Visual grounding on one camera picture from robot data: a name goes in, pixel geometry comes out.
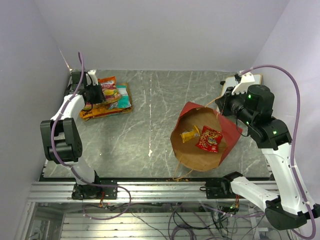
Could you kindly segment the red brown paper bag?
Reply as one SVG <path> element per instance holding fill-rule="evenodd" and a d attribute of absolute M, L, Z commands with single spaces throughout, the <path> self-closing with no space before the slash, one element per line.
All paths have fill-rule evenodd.
<path fill-rule="evenodd" d="M 240 139 L 243 130 L 218 111 L 193 102 L 182 108 L 173 129 L 170 142 L 178 166 L 185 166 L 188 173 L 172 179 L 180 181 L 192 172 L 216 169 Z"/>

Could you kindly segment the teal snack packet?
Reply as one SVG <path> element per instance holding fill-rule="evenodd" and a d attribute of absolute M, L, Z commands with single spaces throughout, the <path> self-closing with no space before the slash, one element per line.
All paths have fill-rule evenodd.
<path fill-rule="evenodd" d="M 119 94 L 121 95 L 120 99 L 116 102 L 110 103 L 108 105 L 108 109 L 126 109 L 132 106 L 129 98 L 129 93 L 127 91 L 126 85 L 116 85 L 116 89 L 118 90 Z"/>

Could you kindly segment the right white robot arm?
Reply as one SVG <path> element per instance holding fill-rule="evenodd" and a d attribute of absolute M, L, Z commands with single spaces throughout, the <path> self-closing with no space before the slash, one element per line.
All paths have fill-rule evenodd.
<path fill-rule="evenodd" d="M 215 102 L 223 116 L 234 116 L 247 126 L 247 135 L 262 151 L 278 187 L 278 194 L 257 186 L 239 172 L 224 176 L 221 194 L 240 195 L 264 211 L 268 222 L 277 230 L 297 229 L 311 218 L 320 216 L 320 206 L 307 194 L 295 161 L 291 158 L 292 137 L 287 125 L 272 116 L 274 94 L 264 85 L 250 85 L 243 93 L 228 87 Z"/>

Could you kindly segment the Fox's fruits candy bag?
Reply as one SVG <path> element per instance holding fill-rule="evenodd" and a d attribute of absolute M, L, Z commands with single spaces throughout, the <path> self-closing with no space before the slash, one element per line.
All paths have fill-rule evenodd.
<path fill-rule="evenodd" d="M 99 78 L 98 83 L 100 84 L 104 96 L 103 104 L 115 103 L 122 97 L 116 87 L 117 80 L 115 76 Z"/>
<path fill-rule="evenodd" d="M 83 107 L 82 111 L 84 112 L 90 112 L 94 107 L 93 103 L 86 103 L 85 106 Z"/>

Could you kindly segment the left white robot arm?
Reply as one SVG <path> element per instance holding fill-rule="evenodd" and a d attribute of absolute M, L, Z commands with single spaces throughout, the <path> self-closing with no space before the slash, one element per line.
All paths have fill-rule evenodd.
<path fill-rule="evenodd" d="M 73 200 L 97 199 L 102 195 L 100 177 L 82 158 L 83 145 L 76 126 L 80 112 L 89 105 L 104 102 L 105 97 L 96 77 L 96 70 L 81 74 L 79 84 L 72 94 L 66 95 L 58 112 L 40 123 L 45 157 L 57 165 L 69 168 L 74 175 Z"/>

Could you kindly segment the Doritos chip bag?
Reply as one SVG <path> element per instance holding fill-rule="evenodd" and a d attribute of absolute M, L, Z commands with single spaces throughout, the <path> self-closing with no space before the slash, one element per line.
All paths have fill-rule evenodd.
<path fill-rule="evenodd" d="M 116 87 L 122 94 L 122 97 L 119 99 L 119 101 L 110 104 L 95 104 L 93 108 L 82 110 L 79 113 L 79 117 L 84 121 L 88 121 L 90 119 L 97 119 L 132 112 L 133 103 L 129 83 L 121 83 L 116 85 Z"/>

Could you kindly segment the orange Kettle chip bag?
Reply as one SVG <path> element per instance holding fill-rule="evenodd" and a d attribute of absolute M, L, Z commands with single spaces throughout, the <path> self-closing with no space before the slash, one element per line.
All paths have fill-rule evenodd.
<path fill-rule="evenodd" d="M 118 114 L 126 114 L 130 113 L 133 110 L 133 106 L 129 108 L 113 108 L 108 109 L 109 104 L 94 104 L 94 107 L 91 111 L 80 111 L 79 117 L 88 121 L 90 119 L 102 118 L 106 116 L 118 115 Z"/>

